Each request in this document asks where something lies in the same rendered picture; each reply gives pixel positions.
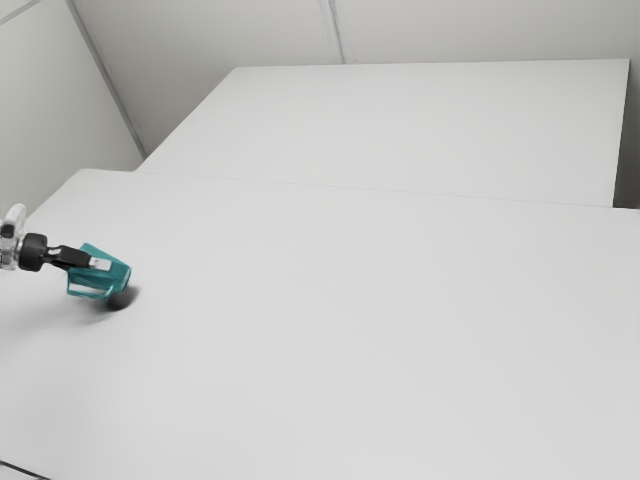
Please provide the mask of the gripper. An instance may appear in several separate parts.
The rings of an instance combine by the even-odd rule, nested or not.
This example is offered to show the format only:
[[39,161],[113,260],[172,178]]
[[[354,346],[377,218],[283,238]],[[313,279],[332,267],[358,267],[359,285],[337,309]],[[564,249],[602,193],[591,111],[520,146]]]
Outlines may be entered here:
[[18,267],[28,272],[39,272],[45,264],[62,270],[81,268],[108,272],[113,261],[105,252],[91,244],[83,244],[80,248],[66,245],[49,248],[45,235],[27,233],[18,254]]

